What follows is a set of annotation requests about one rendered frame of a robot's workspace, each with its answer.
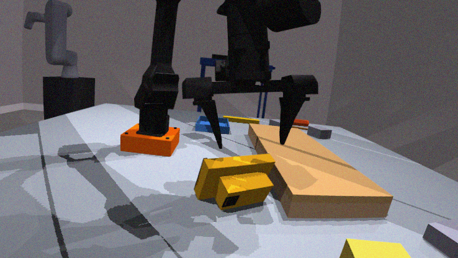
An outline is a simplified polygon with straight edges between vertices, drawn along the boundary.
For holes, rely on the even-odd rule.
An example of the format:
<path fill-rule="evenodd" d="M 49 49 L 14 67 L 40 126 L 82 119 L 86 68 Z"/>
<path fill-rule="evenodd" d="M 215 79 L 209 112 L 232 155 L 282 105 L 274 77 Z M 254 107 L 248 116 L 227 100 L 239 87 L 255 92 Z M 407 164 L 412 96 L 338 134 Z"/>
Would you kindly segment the blue open tray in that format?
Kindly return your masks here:
<path fill-rule="evenodd" d="M 229 134 L 230 126 L 227 118 L 218 118 L 220 133 Z M 213 133 L 212 127 L 206 116 L 199 116 L 195 123 L 195 131 L 204 131 Z"/>

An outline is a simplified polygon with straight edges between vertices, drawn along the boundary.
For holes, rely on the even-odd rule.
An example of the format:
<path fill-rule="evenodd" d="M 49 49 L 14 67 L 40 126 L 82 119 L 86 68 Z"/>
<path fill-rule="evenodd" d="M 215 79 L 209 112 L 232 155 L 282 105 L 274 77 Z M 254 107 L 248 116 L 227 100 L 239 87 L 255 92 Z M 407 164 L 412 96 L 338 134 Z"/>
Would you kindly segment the tan wooden floor panel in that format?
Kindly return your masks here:
<path fill-rule="evenodd" d="M 258 155 L 276 161 L 268 177 L 287 218 L 386 218 L 393 195 L 298 128 L 249 124 Z"/>

